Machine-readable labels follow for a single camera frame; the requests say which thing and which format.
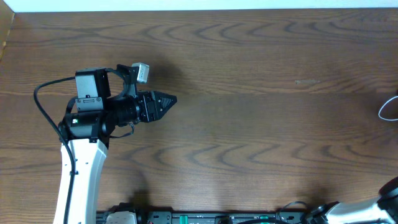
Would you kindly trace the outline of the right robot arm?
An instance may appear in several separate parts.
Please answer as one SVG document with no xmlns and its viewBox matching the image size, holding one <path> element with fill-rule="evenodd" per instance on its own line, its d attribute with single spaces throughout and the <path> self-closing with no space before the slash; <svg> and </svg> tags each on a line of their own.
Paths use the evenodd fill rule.
<svg viewBox="0 0 398 224">
<path fill-rule="evenodd" d="M 328 223 L 397 223 L 397 177 L 380 188 L 378 198 L 337 203 L 325 218 Z"/>
</svg>

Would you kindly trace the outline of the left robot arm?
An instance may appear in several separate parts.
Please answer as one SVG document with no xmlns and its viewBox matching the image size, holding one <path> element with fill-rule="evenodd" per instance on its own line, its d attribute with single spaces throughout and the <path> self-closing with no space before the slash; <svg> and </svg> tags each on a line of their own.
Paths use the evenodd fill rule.
<svg viewBox="0 0 398 224">
<path fill-rule="evenodd" d="M 62 177 L 54 223 L 94 223 L 99 183 L 115 127 L 160 120 L 177 97 L 137 90 L 146 83 L 148 65 L 87 68 L 75 74 L 78 95 L 58 125 Z"/>
</svg>

